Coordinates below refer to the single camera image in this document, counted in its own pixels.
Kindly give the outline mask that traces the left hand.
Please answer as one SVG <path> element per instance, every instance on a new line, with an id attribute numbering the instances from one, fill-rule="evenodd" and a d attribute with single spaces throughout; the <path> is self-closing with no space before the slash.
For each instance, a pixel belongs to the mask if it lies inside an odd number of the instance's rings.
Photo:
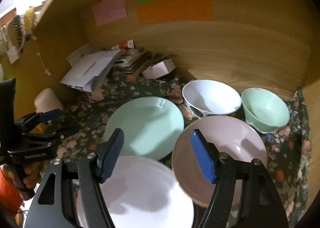
<path id="1" fill-rule="evenodd" d="M 48 161 L 35 162 L 24 167 L 26 177 L 23 179 L 24 184 L 27 188 L 33 189 L 38 182 L 40 182 L 40 172 L 43 170 L 45 163 Z M 7 164 L 1 165 L 1 170 L 4 174 L 9 177 L 12 182 L 14 181 L 15 174 Z"/>

